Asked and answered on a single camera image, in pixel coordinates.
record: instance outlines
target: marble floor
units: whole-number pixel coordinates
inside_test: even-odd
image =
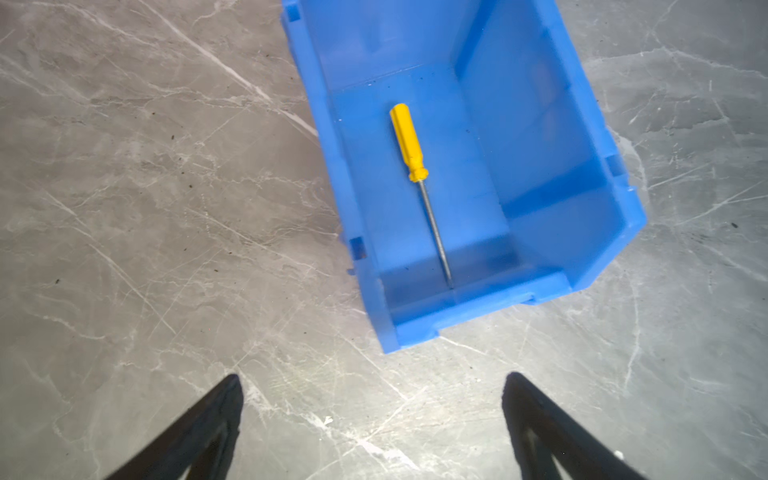
[[[558,3],[649,224],[384,356],[277,0],[0,0],[0,478],[103,478],[228,372],[232,479],[518,478],[512,370],[650,479],[768,478],[768,3]]]

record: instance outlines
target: storage bin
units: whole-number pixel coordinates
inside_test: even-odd
[[[283,0],[385,352],[589,286],[645,215],[553,0]],[[389,118],[410,107],[446,283]]]

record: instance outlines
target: plastic container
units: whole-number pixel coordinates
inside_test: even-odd
[[[385,352],[589,286],[645,224],[552,0],[283,0]],[[406,103],[448,288],[389,109]]]

